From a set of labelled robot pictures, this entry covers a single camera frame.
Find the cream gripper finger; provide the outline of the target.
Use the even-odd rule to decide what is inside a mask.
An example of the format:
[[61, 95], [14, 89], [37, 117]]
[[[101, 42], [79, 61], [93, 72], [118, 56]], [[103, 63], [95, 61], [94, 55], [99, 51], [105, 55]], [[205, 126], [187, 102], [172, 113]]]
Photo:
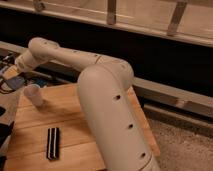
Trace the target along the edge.
[[15, 65], [10, 66], [2, 75], [6, 80], [16, 77], [20, 74], [18, 68]]

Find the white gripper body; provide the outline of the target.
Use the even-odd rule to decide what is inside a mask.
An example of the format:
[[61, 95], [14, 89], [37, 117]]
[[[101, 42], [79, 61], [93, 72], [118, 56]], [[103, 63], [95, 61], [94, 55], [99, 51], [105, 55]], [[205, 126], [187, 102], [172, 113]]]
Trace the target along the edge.
[[15, 59], [15, 66], [20, 72], [29, 72], [36, 68], [36, 60], [31, 52], [26, 50]]

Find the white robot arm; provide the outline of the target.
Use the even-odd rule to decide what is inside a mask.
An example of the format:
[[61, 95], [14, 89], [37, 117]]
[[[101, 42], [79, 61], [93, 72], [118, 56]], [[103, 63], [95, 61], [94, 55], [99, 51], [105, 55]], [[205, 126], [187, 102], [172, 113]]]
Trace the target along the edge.
[[134, 79], [131, 65], [35, 37], [2, 76], [9, 80], [51, 60], [80, 72], [78, 98], [107, 170], [160, 171], [127, 96]]

